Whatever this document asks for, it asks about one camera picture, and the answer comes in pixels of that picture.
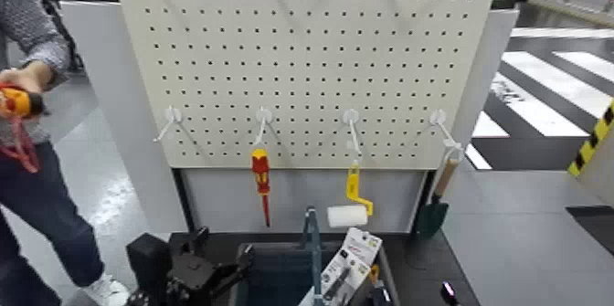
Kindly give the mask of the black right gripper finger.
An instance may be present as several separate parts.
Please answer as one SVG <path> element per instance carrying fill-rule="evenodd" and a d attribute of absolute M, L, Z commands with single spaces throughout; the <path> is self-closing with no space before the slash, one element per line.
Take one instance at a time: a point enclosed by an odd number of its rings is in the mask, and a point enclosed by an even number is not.
<path fill-rule="evenodd" d="M 460 306 L 456 291 L 447 281 L 443 281 L 441 284 L 440 296 L 447 306 Z"/>

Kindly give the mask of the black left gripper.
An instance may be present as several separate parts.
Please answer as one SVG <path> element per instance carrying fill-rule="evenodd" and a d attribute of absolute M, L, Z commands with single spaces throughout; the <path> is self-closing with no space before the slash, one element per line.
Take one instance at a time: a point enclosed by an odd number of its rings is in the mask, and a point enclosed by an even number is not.
<path fill-rule="evenodd" d="M 248 276 L 253 258 L 251 244 L 240 250 L 235 263 L 214 264 L 202 258 L 208 238 L 209 227 L 200 227 L 190 234 L 191 253 L 172 257 L 173 265 L 166 275 L 167 305 L 211 305 L 219 289 L 230 289 Z"/>

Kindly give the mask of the person's hand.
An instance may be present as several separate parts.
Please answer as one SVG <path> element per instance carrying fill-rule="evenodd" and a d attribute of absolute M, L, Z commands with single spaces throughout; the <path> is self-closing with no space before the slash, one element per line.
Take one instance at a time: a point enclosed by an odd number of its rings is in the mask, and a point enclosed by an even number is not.
<path fill-rule="evenodd" d="M 26 91 L 41 93 L 53 79 L 54 71 L 42 61 L 33 60 L 21 69 L 4 69 L 1 82 L 14 84 Z"/>

